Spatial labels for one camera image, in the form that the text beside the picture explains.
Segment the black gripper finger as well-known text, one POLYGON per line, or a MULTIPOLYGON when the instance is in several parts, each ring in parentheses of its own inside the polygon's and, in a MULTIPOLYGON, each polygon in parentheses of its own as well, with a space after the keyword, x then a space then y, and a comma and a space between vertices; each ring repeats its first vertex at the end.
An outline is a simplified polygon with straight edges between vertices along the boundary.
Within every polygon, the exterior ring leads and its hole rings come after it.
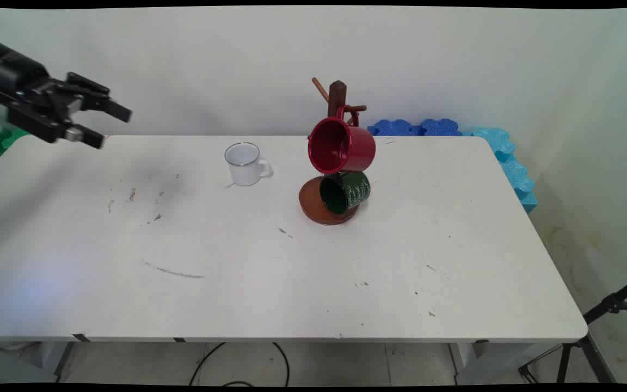
POLYGON ((95 149, 102 149, 105 136, 74 122, 57 121, 47 118, 32 110, 30 105, 18 101, 8 104, 8 122, 29 132, 47 143, 58 139, 80 142, 95 149))
POLYGON ((89 78, 74 72, 68 72, 66 77, 67 90, 79 96, 81 100, 80 111, 97 111, 109 114, 109 116, 123 122, 130 122, 132 110, 115 102, 110 97, 110 89, 89 78))

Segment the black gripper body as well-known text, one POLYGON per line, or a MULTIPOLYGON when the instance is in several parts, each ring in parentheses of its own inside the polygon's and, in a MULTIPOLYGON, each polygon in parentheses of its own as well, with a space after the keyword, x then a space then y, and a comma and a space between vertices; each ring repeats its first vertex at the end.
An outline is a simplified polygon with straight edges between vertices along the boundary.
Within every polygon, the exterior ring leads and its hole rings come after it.
POLYGON ((37 60, 0 43, 0 104, 10 119, 71 119, 84 109, 84 98, 37 60))

